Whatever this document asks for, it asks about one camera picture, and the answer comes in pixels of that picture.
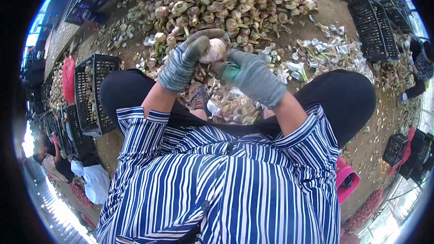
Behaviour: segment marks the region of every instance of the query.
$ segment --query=shoe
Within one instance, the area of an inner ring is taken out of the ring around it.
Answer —
[[[403,93],[399,94],[398,100],[396,100],[396,106],[397,107],[402,106],[402,104],[404,103],[404,99],[402,98],[403,95],[404,95]]]
[[[208,111],[208,95],[201,83],[194,82],[188,89],[188,95],[190,97],[190,106],[193,110],[204,110],[205,112]]]

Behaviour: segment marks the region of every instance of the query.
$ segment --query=black pants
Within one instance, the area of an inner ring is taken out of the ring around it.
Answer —
[[[155,82],[139,70],[117,71],[109,74],[101,84],[99,99],[104,112],[119,128],[116,110],[140,106]],[[321,104],[333,133],[342,148],[363,128],[376,105],[375,90],[371,82],[355,72],[336,70],[315,78],[295,95],[303,108]],[[175,101],[170,127],[213,125],[233,136],[262,133],[277,137],[281,132],[276,116],[247,126],[214,124],[192,115]]]
[[[413,77],[415,78],[415,85],[410,89],[405,90],[405,93],[409,99],[415,98],[425,92],[425,82],[417,79],[415,75]]]

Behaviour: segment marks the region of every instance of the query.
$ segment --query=white cloth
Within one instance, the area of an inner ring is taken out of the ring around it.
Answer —
[[[73,173],[76,176],[82,177],[83,176],[83,165],[76,160],[72,160],[71,161],[71,171],[73,171]]]
[[[94,204],[104,204],[110,188],[109,173],[98,164],[83,168],[86,197]]]

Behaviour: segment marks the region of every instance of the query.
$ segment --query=hand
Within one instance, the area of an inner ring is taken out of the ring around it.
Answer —
[[[191,81],[196,60],[202,57],[210,46],[210,39],[224,37],[222,29],[206,29],[191,35],[169,56],[158,82],[164,89],[182,93]]]
[[[59,139],[56,137],[54,133],[51,134],[51,141],[53,142],[53,144],[59,143]]]
[[[414,65],[415,62],[413,61],[413,52],[410,52],[410,65]]]
[[[258,55],[231,49],[229,63],[231,64],[220,74],[222,79],[238,87],[254,101],[271,110],[274,109],[285,94],[286,85],[274,75],[265,62]]]

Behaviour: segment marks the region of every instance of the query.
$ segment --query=white plastic bag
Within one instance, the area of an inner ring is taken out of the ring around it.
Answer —
[[[98,164],[83,168],[86,197],[94,204],[104,204],[110,188],[109,173]]]

